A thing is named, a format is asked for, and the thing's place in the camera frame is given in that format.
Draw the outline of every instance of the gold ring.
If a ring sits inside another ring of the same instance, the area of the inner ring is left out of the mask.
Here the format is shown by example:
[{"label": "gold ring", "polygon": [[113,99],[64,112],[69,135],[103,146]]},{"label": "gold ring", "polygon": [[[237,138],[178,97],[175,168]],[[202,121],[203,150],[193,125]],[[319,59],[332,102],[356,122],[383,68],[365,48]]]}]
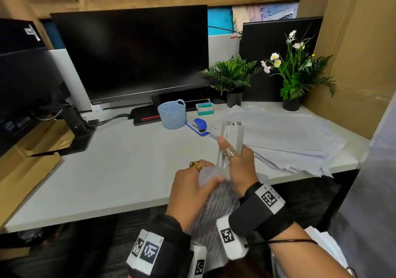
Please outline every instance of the gold ring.
[{"label": "gold ring", "polygon": [[226,149],[223,151],[223,154],[224,154],[225,156],[228,156],[228,157],[230,158],[231,156],[235,156],[235,155],[236,155],[236,152],[235,152],[235,150],[234,150],[233,148],[231,148],[231,147],[229,146],[228,148],[226,148]]},{"label": "gold ring", "polygon": [[198,172],[200,172],[203,168],[202,164],[199,161],[193,161],[190,163],[190,167],[195,168]]}]

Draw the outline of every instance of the black plant pot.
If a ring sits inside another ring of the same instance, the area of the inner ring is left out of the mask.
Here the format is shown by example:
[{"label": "black plant pot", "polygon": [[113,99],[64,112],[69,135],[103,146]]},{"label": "black plant pot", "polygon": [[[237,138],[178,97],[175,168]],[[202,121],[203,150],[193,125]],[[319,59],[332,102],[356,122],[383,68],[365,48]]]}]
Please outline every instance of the black plant pot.
[{"label": "black plant pot", "polygon": [[300,109],[302,97],[291,100],[283,100],[283,109],[287,111],[297,111]]},{"label": "black plant pot", "polygon": [[232,108],[235,105],[240,106],[242,104],[242,96],[244,95],[244,92],[229,92],[227,93],[227,106]]}]

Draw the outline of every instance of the white flower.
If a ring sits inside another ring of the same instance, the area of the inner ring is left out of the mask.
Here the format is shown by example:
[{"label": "white flower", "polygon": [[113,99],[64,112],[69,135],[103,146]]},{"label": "white flower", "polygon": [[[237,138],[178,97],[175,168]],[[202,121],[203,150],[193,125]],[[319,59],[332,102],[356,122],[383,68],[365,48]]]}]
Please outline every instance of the white flower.
[{"label": "white flower", "polygon": [[270,67],[270,66],[267,66],[267,65],[265,64],[265,61],[264,61],[264,60],[261,61],[261,65],[264,67],[264,71],[265,71],[267,74],[269,74],[269,73],[270,73],[271,67]]},{"label": "white flower", "polygon": [[298,50],[298,49],[301,48],[303,45],[304,45],[303,42],[300,42],[300,43],[296,42],[296,43],[293,45],[293,47],[294,47],[295,49]]},{"label": "white flower", "polygon": [[275,66],[275,67],[279,67],[281,64],[282,64],[282,61],[279,60],[279,59],[277,59],[277,60],[274,61],[274,66]]},{"label": "white flower", "polygon": [[276,59],[279,59],[279,54],[278,53],[273,53],[271,55],[271,60],[276,60]]},{"label": "white flower", "polygon": [[289,34],[289,38],[294,38],[296,36],[297,30],[293,30]]}]

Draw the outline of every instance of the blue stapler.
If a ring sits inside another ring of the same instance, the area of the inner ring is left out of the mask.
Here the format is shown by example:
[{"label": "blue stapler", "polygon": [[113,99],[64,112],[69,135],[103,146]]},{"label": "blue stapler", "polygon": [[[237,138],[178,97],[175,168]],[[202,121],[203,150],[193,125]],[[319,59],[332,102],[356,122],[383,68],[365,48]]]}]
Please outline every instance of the blue stapler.
[{"label": "blue stapler", "polygon": [[199,136],[206,136],[209,132],[206,132],[207,125],[206,121],[200,118],[196,118],[195,120],[191,118],[187,118],[186,125],[195,131]]}]

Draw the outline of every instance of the hand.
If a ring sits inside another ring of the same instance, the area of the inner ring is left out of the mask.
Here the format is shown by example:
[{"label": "hand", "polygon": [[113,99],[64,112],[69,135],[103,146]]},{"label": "hand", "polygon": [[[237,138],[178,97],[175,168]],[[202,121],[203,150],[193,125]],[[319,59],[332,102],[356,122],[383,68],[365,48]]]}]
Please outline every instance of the hand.
[{"label": "hand", "polygon": [[[222,151],[229,146],[232,147],[222,136],[217,138],[217,143]],[[240,155],[230,157],[230,175],[232,186],[241,197],[245,195],[246,190],[250,186],[259,180],[254,166],[253,151],[247,146],[244,145],[242,147],[242,153]]]},{"label": "hand", "polygon": [[[205,160],[199,162],[203,167],[215,166]],[[199,172],[195,168],[189,167],[185,170],[178,170],[172,184],[166,214],[174,217],[184,232],[190,229],[211,192],[225,180],[224,177],[214,177],[206,185],[200,187],[198,177]]]}]

